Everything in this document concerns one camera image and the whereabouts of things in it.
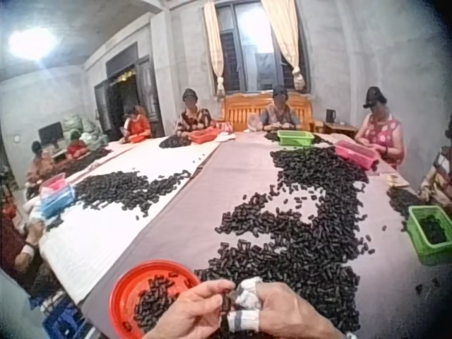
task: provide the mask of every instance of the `window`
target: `window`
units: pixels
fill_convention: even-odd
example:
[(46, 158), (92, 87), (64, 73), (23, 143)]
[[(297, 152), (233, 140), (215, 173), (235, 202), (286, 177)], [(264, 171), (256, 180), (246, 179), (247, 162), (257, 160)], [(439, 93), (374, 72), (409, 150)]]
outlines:
[[(281, 54), (260, 2), (218, 6), (217, 15), (227, 93), (271, 90), (278, 84), (284, 84), (287, 89), (295, 88), (293, 68)], [(300, 69), (307, 82), (300, 40)]]

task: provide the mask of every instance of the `beige curtain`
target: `beige curtain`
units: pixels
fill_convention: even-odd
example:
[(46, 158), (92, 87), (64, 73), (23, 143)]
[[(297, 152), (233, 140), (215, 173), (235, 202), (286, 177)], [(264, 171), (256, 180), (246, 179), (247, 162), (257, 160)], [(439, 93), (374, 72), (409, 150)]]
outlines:
[(299, 69), (298, 21), (295, 0), (261, 0), (266, 10), (276, 40), (286, 60), (294, 68), (296, 90), (302, 90), (305, 82)]
[(223, 70), (225, 62), (223, 60), (217, 11), (215, 10), (213, 0), (207, 0), (204, 5), (204, 16), (206, 17), (207, 35), (209, 38), (210, 60), (212, 61), (213, 71), (218, 80), (217, 96), (224, 97), (225, 87), (223, 83), (225, 80), (223, 79)]

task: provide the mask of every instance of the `doorway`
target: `doorway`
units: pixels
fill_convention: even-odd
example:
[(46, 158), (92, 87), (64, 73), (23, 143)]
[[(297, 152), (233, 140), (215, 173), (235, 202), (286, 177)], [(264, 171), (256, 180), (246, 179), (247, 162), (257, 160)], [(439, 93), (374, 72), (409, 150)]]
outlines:
[(153, 63), (149, 56), (136, 60), (94, 87), (97, 118), (110, 141), (122, 138), (125, 114), (135, 105), (146, 112), (154, 138), (165, 136)]

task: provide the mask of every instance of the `wooden chair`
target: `wooden chair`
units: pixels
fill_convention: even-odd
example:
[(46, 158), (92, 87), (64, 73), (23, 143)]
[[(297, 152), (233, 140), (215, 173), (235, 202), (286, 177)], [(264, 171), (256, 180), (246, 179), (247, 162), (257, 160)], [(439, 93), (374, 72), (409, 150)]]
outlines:
[[(272, 93), (244, 95), (241, 93), (227, 95), (222, 104), (222, 120), (231, 123), (234, 131), (241, 132), (248, 128), (250, 114), (261, 116), (262, 111), (273, 101)], [(288, 105), (295, 111), (302, 123), (302, 130), (310, 131), (312, 119), (311, 102), (296, 92), (289, 93)]]

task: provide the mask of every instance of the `pink sleeveless top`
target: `pink sleeveless top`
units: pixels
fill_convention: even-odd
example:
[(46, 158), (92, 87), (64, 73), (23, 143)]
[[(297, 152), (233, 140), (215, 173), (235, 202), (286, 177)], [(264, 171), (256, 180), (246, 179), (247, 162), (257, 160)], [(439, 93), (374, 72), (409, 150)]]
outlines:
[[(394, 119), (392, 114), (389, 115), (388, 120), (380, 124), (377, 124), (374, 117), (371, 115), (363, 136), (370, 143), (376, 143), (383, 147), (392, 148), (394, 147), (393, 133), (399, 125), (400, 122), (397, 119)], [(382, 158), (393, 167), (399, 165), (403, 160), (403, 157), (398, 160), (388, 159), (386, 157)]]

